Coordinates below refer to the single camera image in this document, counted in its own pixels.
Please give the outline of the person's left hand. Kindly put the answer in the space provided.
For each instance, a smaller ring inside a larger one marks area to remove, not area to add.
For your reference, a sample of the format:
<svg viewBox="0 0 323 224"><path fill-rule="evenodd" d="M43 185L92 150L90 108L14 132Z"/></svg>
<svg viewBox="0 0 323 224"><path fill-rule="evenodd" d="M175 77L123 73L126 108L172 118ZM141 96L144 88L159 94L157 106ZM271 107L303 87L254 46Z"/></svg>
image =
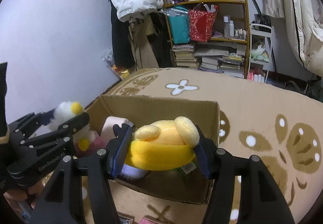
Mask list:
<svg viewBox="0 0 323 224"><path fill-rule="evenodd" d="M12 210L14 210L17 214L22 212L22 209L18 205L19 201L24 201L28 198L28 195L35 195L38 197L44 189L44 186L41 181L39 181L34 186L24 191L19 188L9 189L5 194L4 197L6 201L11 206Z"/></svg>

